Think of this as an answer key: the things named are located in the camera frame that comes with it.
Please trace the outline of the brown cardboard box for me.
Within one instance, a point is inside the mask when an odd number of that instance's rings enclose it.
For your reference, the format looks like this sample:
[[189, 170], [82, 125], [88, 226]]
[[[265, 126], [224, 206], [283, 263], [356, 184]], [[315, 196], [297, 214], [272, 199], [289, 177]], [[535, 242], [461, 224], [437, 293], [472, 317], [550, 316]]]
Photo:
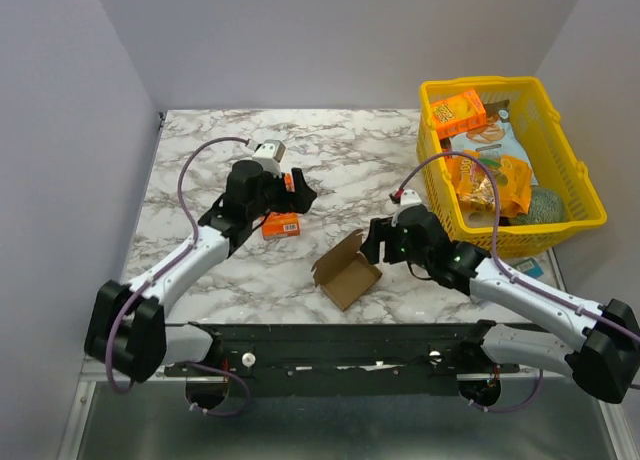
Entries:
[[382, 277], [382, 272], [360, 252], [362, 244], [363, 230], [356, 229], [320, 257], [311, 269], [314, 286], [342, 312]]

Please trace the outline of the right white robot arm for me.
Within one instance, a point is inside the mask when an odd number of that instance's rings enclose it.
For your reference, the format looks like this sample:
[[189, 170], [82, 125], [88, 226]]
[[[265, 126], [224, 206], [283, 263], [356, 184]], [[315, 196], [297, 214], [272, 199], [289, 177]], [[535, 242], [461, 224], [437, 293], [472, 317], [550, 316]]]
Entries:
[[450, 239], [422, 204], [372, 219], [360, 251], [371, 264], [418, 266], [441, 287], [495, 303], [537, 325], [526, 331], [489, 324], [482, 337], [460, 347], [467, 369], [532, 366], [569, 377], [611, 404], [621, 403], [631, 389], [639, 371], [639, 323], [628, 304], [617, 299], [601, 304], [520, 275], [487, 250]]

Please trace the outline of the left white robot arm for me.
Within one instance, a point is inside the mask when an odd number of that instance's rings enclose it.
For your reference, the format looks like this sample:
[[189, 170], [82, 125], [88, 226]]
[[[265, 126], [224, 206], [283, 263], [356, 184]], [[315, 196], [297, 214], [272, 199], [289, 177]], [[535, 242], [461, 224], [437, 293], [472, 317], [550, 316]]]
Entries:
[[305, 214], [317, 198], [303, 172], [294, 168], [288, 185], [282, 174], [255, 160], [233, 164], [224, 192], [199, 220], [194, 232], [146, 273], [125, 282], [110, 280], [96, 296], [85, 353], [135, 383], [168, 364], [187, 363], [201, 375], [222, 360], [214, 335], [192, 323], [169, 324], [176, 302], [205, 273], [226, 261], [254, 232], [255, 221], [272, 213]]

